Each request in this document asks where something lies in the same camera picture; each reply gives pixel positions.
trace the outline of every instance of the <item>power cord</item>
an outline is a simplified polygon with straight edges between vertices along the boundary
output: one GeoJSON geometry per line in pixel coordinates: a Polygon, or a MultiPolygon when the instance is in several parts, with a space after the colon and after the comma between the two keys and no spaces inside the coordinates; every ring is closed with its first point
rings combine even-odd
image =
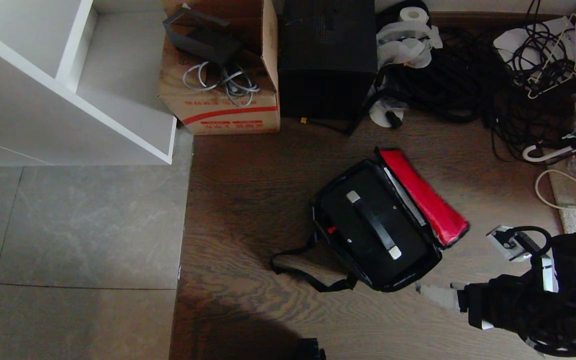
{"type": "Polygon", "coordinates": [[[224,66],[221,69],[221,80],[215,82],[215,84],[208,85],[202,79],[202,70],[209,64],[210,62],[204,61],[201,64],[196,64],[195,66],[191,66],[183,73],[182,81],[185,87],[188,89],[205,92],[211,91],[216,89],[220,85],[223,86],[224,91],[226,92],[226,96],[228,96],[229,100],[236,105],[236,107],[244,108],[250,105],[253,98],[253,93],[260,91],[259,85],[255,84],[250,76],[243,70],[241,66],[238,64],[229,64],[224,66]],[[192,71],[197,71],[197,79],[199,80],[199,84],[201,87],[196,87],[189,85],[186,78],[188,77],[189,73],[192,71]],[[244,84],[238,84],[235,79],[242,78],[244,80],[244,84]],[[244,96],[248,96],[247,101],[244,104],[238,103],[235,98],[242,98],[244,96]]]}
{"type": "Polygon", "coordinates": [[[548,170],[540,173],[539,176],[537,176],[537,180],[535,180],[535,182],[534,182],[534,192],[535,192],[535,194],[537,194],[537,198],[539,198],[539,200],[541,200],[542,203],[548,205],[551,208],[555,208],[555,209],[559,209],[559,210],[576,210],[576,205],[568,205],[568,206],[555,205],[554,203],[549,202],[548,200],[546,200],[542,196],[542,194],[539,191],[539,183],[541,182],[542,178],[548,173],[556,173],[559,175],[563,175],[566,178],[569,178],[570,180],[572,180],[573,182],[576,183],[576,178],[570,176],[569,174],[565,173],[564,171],[559,171],[559,170],[555,170],[555,169],[548,169],[548,170]]]}

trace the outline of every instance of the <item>toilet paper roll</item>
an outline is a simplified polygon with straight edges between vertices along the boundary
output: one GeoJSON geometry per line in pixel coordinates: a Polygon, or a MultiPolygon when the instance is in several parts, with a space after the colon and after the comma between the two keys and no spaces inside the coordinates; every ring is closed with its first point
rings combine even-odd
{"type": "Polygon", "coordinates": [[[428,14],[421,7],[404,7],[399,12],[399,21],[421,21],[425,24],[428,22],[428,19],[428,14]]]}

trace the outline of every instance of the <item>black box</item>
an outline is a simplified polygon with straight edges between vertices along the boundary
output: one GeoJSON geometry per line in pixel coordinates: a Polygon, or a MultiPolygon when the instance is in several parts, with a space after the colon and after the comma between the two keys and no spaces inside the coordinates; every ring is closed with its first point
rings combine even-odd
{"type": "Polygon", "coordinates": [[[354,120],[377,74],[375,2],[285,0],[281,116],[354,120]]]}

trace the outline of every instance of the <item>red stripe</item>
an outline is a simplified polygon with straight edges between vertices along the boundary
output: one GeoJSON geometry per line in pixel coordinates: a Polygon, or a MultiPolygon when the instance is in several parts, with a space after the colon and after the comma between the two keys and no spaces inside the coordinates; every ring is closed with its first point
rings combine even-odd
{"type": "Polygon", "coordinates": [[[183,121],[183,125],[190,125],[199,120],[208,119],[209,117],[215,116],[228,116],[232,114],[245,114],[245,113],[260,113],[260,112],[275,112],[277,111],[276,106],[264,106],[264,107],[238,107],[236,109],[227,109],[219,111],[204,112],[203,114],[196,114],[195,116],[190,116],[183,121]]]}

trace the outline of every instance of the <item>wooden floor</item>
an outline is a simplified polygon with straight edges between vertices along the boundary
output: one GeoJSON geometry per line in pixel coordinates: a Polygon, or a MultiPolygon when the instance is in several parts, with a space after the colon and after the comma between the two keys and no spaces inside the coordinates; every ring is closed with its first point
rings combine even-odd
{"type": "MultiPolygon", "coordinates": [[[[347,137],[284,119],[281,133],[198,136],[182,246],[174,360],[285,359],[297,337],[318,338],[330,360],[539,360],[503,330],[482,332],[467,315],[436,306],[413,286],[383,294],[320,294],[270,271],[272,253],[305,243],[309,199],[375,146],[398,147],[471,223],[422,282],[485,282],[521,274],[486,239],[499,224],[559,233],[557,215],[533,193],[540,167],[500,162],[481,123],[445,123],[412,111],[398,130],[364,120],[347,137]]],[[[547,181],[544,192],[550,193],[547,181]]],[[[345,274],[325,248],[302,267],[328,283],[345,274]]]]}

